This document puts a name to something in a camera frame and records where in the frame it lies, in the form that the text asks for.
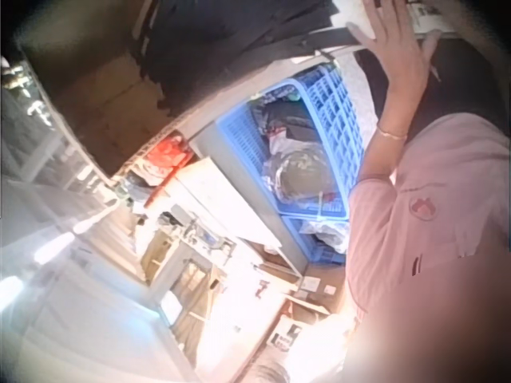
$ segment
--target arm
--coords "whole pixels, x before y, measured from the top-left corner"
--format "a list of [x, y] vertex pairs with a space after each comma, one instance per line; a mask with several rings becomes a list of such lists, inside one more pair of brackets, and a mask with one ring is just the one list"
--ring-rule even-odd
[[426, 89], [430, 59], [440, 38], [440, 33], [434, 31], [422, 47], [419, 46], [405, 0], [382, 0], [381, 14], [376, 10], [374, 0], [363, 2], [376, 39], [368, 38], [353, 24], [348, 24], [348, 28], [379, 59], [389, 79], [389, 90], [358, 181], [388, 179], [396, 168], [411, 121]]

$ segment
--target shirt logo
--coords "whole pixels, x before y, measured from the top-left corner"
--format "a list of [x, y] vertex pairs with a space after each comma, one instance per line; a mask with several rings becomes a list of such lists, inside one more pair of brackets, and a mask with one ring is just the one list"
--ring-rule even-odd
[[431, 221], [437, 216], [437, 207], [431, 198], [414, 198], [410, 200], [410, 213], [422, 221]]

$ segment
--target clear plastic bag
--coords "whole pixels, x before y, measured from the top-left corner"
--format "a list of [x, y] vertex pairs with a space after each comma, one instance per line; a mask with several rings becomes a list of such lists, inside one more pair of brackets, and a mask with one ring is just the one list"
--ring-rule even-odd
[[263, 165], [263, 181], [276, 197], [282, 203], [295, 203], [336, 193], [337, 183], [323, 146], [285, 140], [285, 149], [273, 154]]
[[350, 224], [348, 222], [303, 221], [300, 233], [316, 235], [340, 254], [346, 254], [350, 239]]

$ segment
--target red item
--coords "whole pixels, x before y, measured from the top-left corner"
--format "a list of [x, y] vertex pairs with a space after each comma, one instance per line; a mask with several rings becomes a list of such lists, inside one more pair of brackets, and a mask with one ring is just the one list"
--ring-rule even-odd
[[161, 184], [156, 186], [153, 193], [149, 196], [147, 201], [145, 201], [145, 205], [144, 205], [145, 209], [149, 209], [151, 207], [151, 205], [154, 203], [154, 201], [156, 201], [158, 199], [158, 197], [160, 197], [160, 195], [165, 193], [165, 188], [170, 183], [171, 179], [174, 178], [176, 176], [177, 172], [192, 159], [193, 154], [194, 153], [192, 151], [187, 152], [185, 154], [185, 157], [181, 160], [181, 162], [172, 168], [170, 173], [165, 177], [165, 179], [161, 182]]
[[170, 169], [185, 158], [187, 149], [188, 146], [182, 136], [168, 136], [155, 146], [145, 158], [153, 166]]

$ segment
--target fingers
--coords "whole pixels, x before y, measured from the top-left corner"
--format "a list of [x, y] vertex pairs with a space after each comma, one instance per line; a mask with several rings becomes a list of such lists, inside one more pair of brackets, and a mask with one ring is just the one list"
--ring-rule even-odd
[[368, 38], [366, 36], [366, 34], [363, 33], [362, 30], [357, 25], [353, 24], [352, 22], [348, 22], [346, 24], [346, 27], [348, 28], [350, 33], [353, 35], [353, 37], [356, 38], [358, 40], [358, 42], [360, 42], [360, 44], [362, 44], [363, 46], [368, 48], [371, 52], [374, 52], [374, 48], [376, 45], [374, 40]]
[[383, 25], [386, 28], [387, 35], [390, 39], [399, 38], [400, 29], [398, 24], [398, 15], [394, 8], [393, 0], [382, 0], [383, 8]]
[[394, 0], [394, 2], [401, 34], [403, 36], [413, 36], [414, 27], [412, 26], [412, 19], [408, 13], [408, 8], [406, 7], [406, 0]]
[[383, 26], [382, 19], [380, 18], [380, 15], [376, 10], [374, 0], [363, 0], [363, 3], [364, 8], [366, 9], [367, 17], [369, 18], [370, 26], [373, 28], [376, 40], [385, 41], [386, 30]]
[[427, 62], [431, 61], [434, 51], [437, 50], [438, 40], [440, 40], [441, 35], [442, 32], [440, 30], [432, 30], [426, 35], [422, 43], [422, 54]]

